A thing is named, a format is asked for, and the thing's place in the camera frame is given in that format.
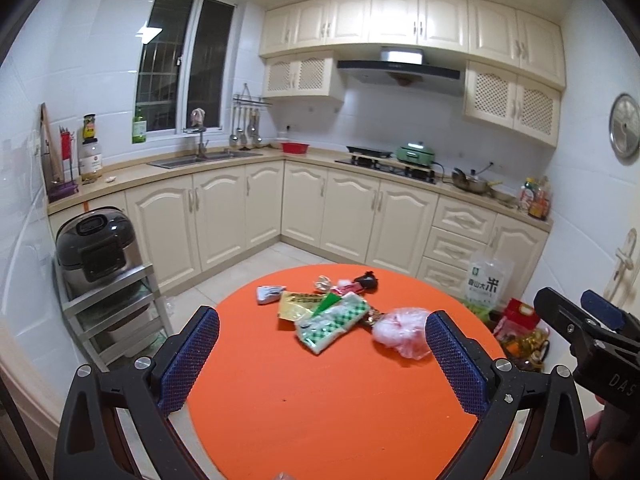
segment pink plastic bag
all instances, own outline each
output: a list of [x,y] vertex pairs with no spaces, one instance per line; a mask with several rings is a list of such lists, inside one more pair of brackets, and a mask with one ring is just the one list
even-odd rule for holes
[[388,348],[395,348],[402,357],[423,359],[431,354],[424,335],[424,324],[429,314],[423,308],[396,308],[373,326],[373,339]]

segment range hood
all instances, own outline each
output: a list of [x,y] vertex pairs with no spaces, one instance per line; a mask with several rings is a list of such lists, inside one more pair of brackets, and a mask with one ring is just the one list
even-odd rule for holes
[[380,60],[342,60],[337,67],[363,83],[405,86],[455,96],[463,94],[460,71],[424,64],[419,49],[382,48]]

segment blue textured grip pad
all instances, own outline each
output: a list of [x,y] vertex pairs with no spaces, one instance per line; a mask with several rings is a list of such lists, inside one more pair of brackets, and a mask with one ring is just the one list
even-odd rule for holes
[[625,325],[622,311],[592,290],[585,290],[582,293],[580,306],[612,330],[620,330]]
[[489,408],[484,377],[437,312],[427,318],[424,333],[462,409],[484,415]]
[[164,416],[184,406],[219,332],[218,313],[211,309],[191,332],[160,380],[158,408]]

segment sink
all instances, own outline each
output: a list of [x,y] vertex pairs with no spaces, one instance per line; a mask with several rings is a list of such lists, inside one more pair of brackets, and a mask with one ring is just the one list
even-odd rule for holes
[[173,168],[181,168],[183,166],[190,166],[191,164],[201,164],[203,162],[213,162],[216,160],[227,160],[230,158],[244,158],[248,156],[262,156],[261,153],[252,152],[234,152],[232,150],[225,150],[224,152],[207,153],[206,156],[198,155],[184,155],[174,156],[174,158],[163,158],[161,160],[154,160],[148,162],[148,165],[155,166],[156,168],[165,168],[166,170],[172,170]]

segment yellow package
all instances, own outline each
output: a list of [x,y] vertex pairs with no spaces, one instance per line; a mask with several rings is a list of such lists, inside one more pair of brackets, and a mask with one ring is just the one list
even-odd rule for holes
[[288,321],[296,321],[316,309],[324,294],[305,294],[303,292],[282,293],[278,304],[278,317]]

